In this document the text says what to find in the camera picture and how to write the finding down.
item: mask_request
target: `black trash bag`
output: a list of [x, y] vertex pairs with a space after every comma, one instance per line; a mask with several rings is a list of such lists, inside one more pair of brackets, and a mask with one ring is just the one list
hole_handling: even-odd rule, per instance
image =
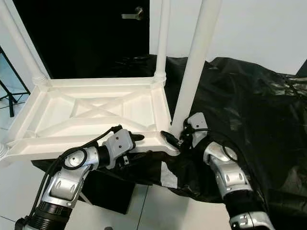
[[[173, 115], [186, 58], [167, 59], [165, 92]], [[203, 112], [212, 130], [238, 146], [238, 163], [264, 201], [276, 229], [307, 222], [307, 72], [279, 74], [231, 58], [206, 63], [190, 115]], [[212, 133], [212, 139], [222, 138]], [[127, 169], [112, 170], [122, 179], [161, 185], [161, 163], [178, 178], [181, 196], [222, 202], [211, 169], [197, 153], [130, 155]]]
[[[176, 100], [179, 90], [173, 86], [181, 82], [185, 64], [183, 58], [168, 59], [169, 101]], [[203, 112], [210, 129], [223, 132], [239, 146], [239, 164], [260, 192], [277, 229], [287, 228], [286, 223], [289, 227], [307, 223], [305, 77], [306, 63], [293, 76], [218, 57], [205, 64], [190, 112]], [[171, 113], [174, 105], [170, 104]]]

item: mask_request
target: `black plastic sheet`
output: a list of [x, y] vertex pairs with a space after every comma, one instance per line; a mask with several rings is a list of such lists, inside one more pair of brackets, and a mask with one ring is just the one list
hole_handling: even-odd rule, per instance
[[[172, 113], [178, 92], [174, 85], [181, 82], [185, 64], [185, 58], [168, 59], [170, 84], [165, 91]], [[307, 223], [306, 67], [292, 76], [218, 57], [205, 64], [190, 113], [203, 112], [210, 129], [225, 133], [239, 146], [239, 164], [277, 229]], [[211, 181], [200, 183], [214, 186]]]

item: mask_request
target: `white tile floor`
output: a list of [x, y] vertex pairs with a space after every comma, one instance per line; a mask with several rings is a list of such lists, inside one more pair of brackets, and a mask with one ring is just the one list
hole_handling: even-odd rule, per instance
[[[0, 101], [0, 108], [6, 105], [7, 101]], [[14, 107], [16, 115], [23, 105]], [[8, 108], [0, 109], [0, 141], [13, 121]], [[0, 230], [12, 230], [14, 221], [28, 214], [42, 176], [30, 162], [16, 162], [0, 170]], [[138, 185], [126, 215], [78, 202], [66, 229], [228, 230], [228, 220], [224, 205], [197, 202], [158, 186], [147, 189]]]

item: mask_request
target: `metal stand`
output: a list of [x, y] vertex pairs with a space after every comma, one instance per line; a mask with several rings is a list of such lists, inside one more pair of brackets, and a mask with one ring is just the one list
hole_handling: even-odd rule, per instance
[[18, 103], [18, 101], [13, 97], [14, 95], [24, 95], [24, 94], [29, 94], [30, 92], [27, 89], [26, 85], [24, 84], [24, 82], [20, 79], [18, 73], [16, 72], [15, 68], [13, 67], [13, 65], [11, 64], [11, 62], [9, 61], [9, 59], [7, 58], [7, 56], [5, 55], [5, 53], [3, 52], [2, 48], [0, 47], [0, 54], [2, 54], [4, 56], [4, 58], [6, 59], [6, 61], [8, 62], [9, 66], [11, 67], [11, 69], [13, 70], [14, 74], [16, 75], [17, 79], [20, 81], [20, 83], [23, 85], [24, 89], [26, 92], [19, 92], [19, 93], [11, 93], [8, 88], [6, 88], [6, 86], [3, 84], [3, 82], [0, 80], [0, 85], [1, 87], [5, 90], [5, 92], [7, 93], [4, 97], [0, 97], [0, 100], [2, 100], [3, 98], [7, 98], [9, 100], [9, 108], [10, 108], [10, 117], [14, 117], [14, 108], [13, 108], [13, 103]]
[[9, 108], [10, 108], [10, 117], [14, 116], [14, 108], [13, 108], [13, 103], [18, 103], [18, 101], [13, 97], [13, 95], [24, 95], [24, 94], [28, 94], [27, 92], [19, 92], [19, 93], [11, 93], [8, 88], [6, 88], [6, 86], [2, 83], [2, 81], [0, 80], [0, 85], [1, 87], [5, 90], [5, 92], [7, 93], [4, 97], [0, 97], [0, 100], [2, 100], [3, 98], [7, 98], [9, 100]]

